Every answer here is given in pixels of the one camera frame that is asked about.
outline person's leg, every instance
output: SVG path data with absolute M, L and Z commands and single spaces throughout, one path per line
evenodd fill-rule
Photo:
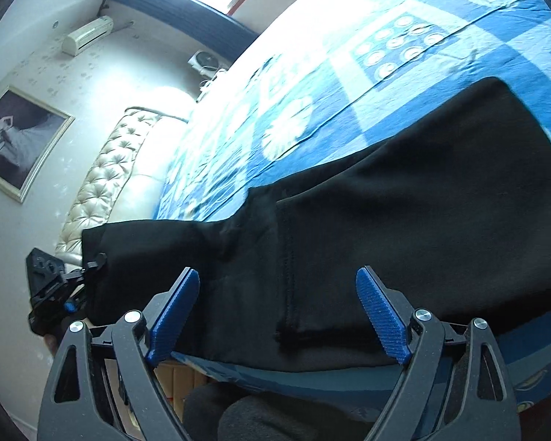
M 261 393 L 224 412 L 218 441 L 362 441 L 371 426 L 331 406 Z
M 224 411 L 248 393 L 230 383 L 210 383 L 190 392 L 184 403 L 183 425 L 193 441 L 217 441 Z

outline picture frame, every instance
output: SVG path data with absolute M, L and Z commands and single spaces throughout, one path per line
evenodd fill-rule
M 0 189 L 23 203 L 74 117 L 13 86 L 0 91 Z

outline blue and white bedding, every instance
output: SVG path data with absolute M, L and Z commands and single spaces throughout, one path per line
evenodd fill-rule
M 248 187 L 392 136 L 486 76 L 506 82 L 551 139 L 551 11 L 543 0 L 298 0 L 194 111 L 156 218 L 226 218 Z M 522 407 L 546 396 L 551 378 L 551 337 L 539 340 L 529 328 L 501 340 Z M 365 417 L 363 408 L 382 407 L 395 381 L 395 367 L 383 376 L 257 373 L 175 356 L 219 379 L 359 406 Z M 533 381 L 544 393 L 527 394 Z

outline folded black garment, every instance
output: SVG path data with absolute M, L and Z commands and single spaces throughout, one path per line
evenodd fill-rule
M 392 363 L 363 311 L 371 265 L 444 321 L 498 334 L 551 308 L 551 143 L 495 78 L 396 136 L 249 190 L 220 222 L 134 221 L 84 231 L 88 315 L 115 322 L 183 267 L 201 293 L 176 350 L 279 371 Z

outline blue textured pad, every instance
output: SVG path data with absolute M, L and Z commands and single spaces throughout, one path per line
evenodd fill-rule
M 145 357 L 149 366 L 155 368 L 170 357 L 199 293 L 198 272 L 191 270 L 149 333 L 149 351 Z
M 379 341 L 388 356 L 400 365 L 410 361 L 406 327 L 366 269 L 359 269 L 356 277 L 357 295 L 374 326 Z

